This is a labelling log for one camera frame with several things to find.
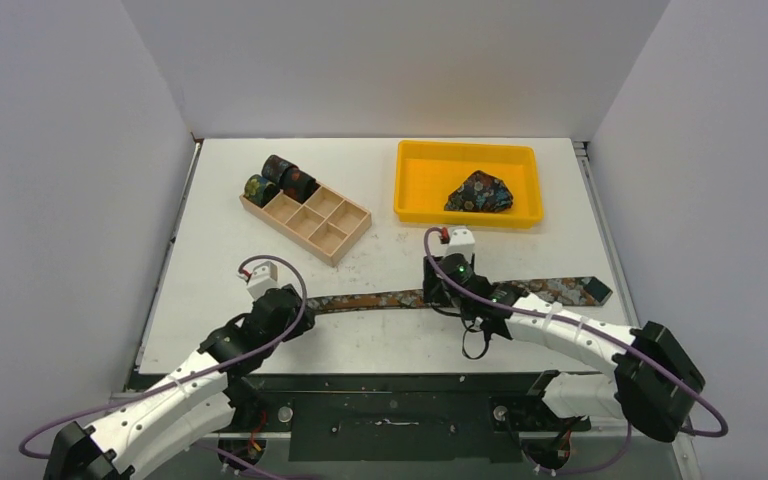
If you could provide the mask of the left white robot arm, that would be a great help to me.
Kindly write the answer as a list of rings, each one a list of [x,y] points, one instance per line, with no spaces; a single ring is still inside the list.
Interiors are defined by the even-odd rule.
[[[144,396],[56,435],[47,479],[143,479],[200,437],[257,420],[260,398],[248,381],[276,349],[310,330],[314,316],[290,284],[265,290],[249,312],[213,330]]]

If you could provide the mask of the orange grey floral tie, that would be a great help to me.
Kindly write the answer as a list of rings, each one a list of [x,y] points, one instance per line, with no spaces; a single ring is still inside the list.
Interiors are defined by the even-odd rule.
[[[613,290],[598,277],[551,277],[506,280],[493,286],[509,285],[536,294],[542,300],[558,302],[563,306],[599,307],[612,296]],[[311,297],[307,310],[315,314],[359,312],[387,309],[451,308],[451,301],[439,287],[407,289],[365,294],[329,295]]]

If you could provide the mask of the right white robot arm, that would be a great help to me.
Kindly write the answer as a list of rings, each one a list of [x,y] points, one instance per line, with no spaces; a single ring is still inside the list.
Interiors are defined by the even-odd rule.
[[[664,443],[683,432],[705,379],[667,327],[633,328],[576,314],[521,287],[491,283],[461,254],[426,256],[423,268],[485,341],[540,345],[592,368],[590,374],[552,374],[527,398],[525,414],[535,427],[590,416],[625,419]]]

